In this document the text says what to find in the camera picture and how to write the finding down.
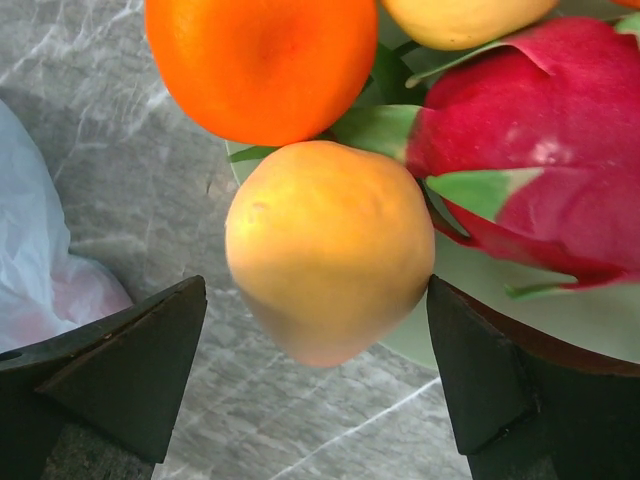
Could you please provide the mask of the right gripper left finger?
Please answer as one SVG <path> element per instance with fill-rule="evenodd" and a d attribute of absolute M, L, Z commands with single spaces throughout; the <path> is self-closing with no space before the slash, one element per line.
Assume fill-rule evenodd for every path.
<path fill-rule="evenodd" d="M 193 276 L 1 355 L 4 479 L 148 479 L 164 462 L 207 308 Z"/>

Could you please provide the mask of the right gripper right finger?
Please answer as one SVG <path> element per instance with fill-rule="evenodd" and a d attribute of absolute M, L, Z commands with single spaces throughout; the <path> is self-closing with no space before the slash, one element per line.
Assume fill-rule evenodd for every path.
<path fill-rule="evenodd" d="M 638 478 L 638 364 L 536 330 L 437 276 L 426 307 L 473 478 Z"/>

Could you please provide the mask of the light blue plastic bag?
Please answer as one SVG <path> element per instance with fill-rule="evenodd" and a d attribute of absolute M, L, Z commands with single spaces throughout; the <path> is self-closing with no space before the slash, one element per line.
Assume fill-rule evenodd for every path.
<path fill-rule="evenodd" d="M 98 262 L 70 252 L 71 236 L 44 159 L 1 107 L 1 349 L 74 330 L 131 306 Z"/>

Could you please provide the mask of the yellow-orange fake peach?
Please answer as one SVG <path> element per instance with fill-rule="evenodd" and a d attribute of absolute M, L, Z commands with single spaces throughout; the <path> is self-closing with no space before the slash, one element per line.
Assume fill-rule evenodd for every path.
<path fill-rule="evenodd" d="M 422 299 L 435 237 L 421 188 L 397 161 L 329 141 L 283 147 L 240 186 L 225 224 L 232 277 L 296 361 L 340 365 Z"/>

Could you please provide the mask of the red fake dragon fruit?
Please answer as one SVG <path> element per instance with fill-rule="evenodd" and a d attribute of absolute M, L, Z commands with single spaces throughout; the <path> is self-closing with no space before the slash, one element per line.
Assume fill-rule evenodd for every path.
<path fill-rule="evenodd" d="M 639 279 L 639 16 L 554 18 L 431 71 L 422 105 L 353 108 L 330 130 L 392 157 L 435 228 L 568 276 L 515 298 Z"/>

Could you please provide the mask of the orange fake tangerine front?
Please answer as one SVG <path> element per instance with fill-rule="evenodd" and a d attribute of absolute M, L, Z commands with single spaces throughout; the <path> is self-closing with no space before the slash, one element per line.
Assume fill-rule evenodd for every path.
<path fill-rule="evenodd" d="M 184 113 L 226 140 L 282 146 L 329 128 L 374 64 L 373 1 L 147 1 L 146 36 Z"/>

